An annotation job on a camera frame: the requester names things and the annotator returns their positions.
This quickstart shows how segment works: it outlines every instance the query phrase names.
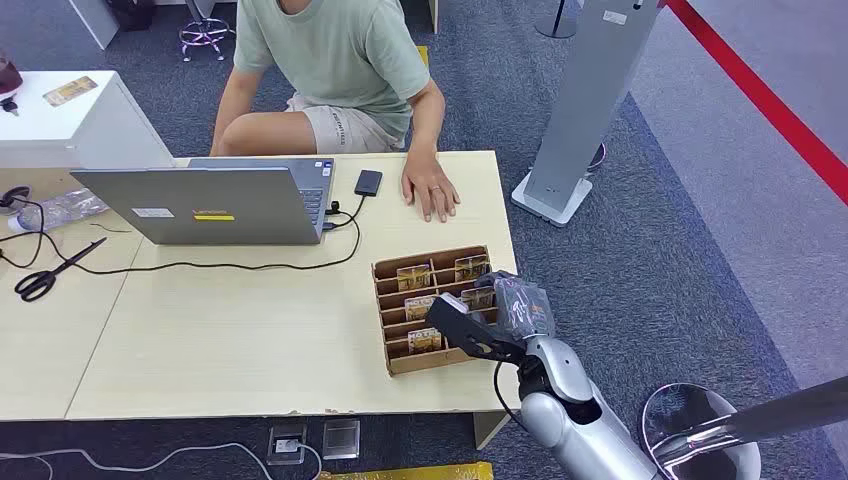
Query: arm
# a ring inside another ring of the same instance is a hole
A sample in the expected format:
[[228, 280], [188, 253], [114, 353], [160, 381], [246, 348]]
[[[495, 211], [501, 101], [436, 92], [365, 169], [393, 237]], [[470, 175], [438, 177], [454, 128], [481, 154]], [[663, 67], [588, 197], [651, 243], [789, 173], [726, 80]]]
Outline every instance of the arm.
[[455, 204], [459, 203], [451, 181], [436, 160], [437, 143], [445, 116], [445, 97], [433, 80], [417, 94], [410, 97], [412, 105], [412, 141], [401, 176], [403, 198], [408, 205], [421, 203], [424, 219], [428, 222], [436, 210], [439, 220], [447, 221], [447, 215], [456, 215]]
[[212, 138], [212, 150], [209, 156], [218, 155], [218, 145], [224, 131], [236, 118], [248, 113], [259, 88], [262, 74], [257, 72], [240, 72], [233, 68], [224, 94], [221, 95], [221, 105], [218, 107], [218, 118], [215, 120], [215, 136]]

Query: person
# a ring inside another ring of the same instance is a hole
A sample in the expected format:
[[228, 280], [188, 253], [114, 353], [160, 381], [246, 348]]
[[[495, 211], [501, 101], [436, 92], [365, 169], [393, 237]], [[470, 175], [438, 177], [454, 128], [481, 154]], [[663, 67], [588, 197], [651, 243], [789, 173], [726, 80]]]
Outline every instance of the person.
[[[426, 221], [456, 213], [459, 194], [436, 159], [445, 99], [430, 78], [398, 0], [239, 0], [236, 51], [212, 156], [399, 150], [407, 205]], [[276, 63], [296, 92], [284, 112], [250, 113]]]

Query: shorts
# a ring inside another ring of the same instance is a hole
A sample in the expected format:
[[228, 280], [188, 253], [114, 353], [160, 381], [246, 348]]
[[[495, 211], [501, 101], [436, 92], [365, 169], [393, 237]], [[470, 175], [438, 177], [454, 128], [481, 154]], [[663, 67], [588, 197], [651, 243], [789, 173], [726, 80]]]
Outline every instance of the shorts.
[[389, 135], [368, 114], [355, 108], [310, 106], [298, 93], [288, 105], [287, 112], [306, 114], [319, 155], [394, 152], [404, 147], [403, 138]]

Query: knee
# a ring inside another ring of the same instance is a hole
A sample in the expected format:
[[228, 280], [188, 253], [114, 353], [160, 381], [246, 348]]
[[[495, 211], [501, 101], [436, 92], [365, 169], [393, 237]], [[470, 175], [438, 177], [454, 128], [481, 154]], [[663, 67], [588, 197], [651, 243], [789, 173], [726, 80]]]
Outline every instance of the knee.
[[237, 117], [224, 130], [218, 142], [218, 154], [226, 157], [248, 155], [248, 124], [247, 115]]

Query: green t-shirt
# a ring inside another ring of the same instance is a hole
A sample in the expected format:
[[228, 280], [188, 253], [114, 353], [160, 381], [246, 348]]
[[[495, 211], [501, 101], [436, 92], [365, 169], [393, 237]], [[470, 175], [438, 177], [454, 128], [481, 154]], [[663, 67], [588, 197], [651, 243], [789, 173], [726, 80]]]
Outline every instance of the green t-shirt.
[[398, 0], [312, 0], [288, 15], [278, 0], [238, 0], [236, 52], [243, 72], [276, 63], [310, 105], [356, 108], [402, 137], [407, 99], [430, 81]]

